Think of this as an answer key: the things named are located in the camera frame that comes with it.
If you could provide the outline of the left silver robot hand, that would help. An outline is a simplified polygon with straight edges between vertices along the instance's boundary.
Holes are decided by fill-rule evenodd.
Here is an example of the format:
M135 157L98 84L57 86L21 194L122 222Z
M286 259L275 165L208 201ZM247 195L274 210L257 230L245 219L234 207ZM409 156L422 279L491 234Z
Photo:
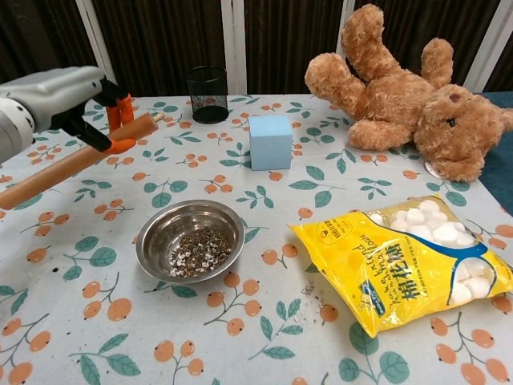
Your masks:
M134 139L110 139L83 120L91 99L107 109L110 132L134 120L130 94L98 67L56 68L2 84L1 161L31 146L36 134L57 129L99 152L120 154L132 148Z

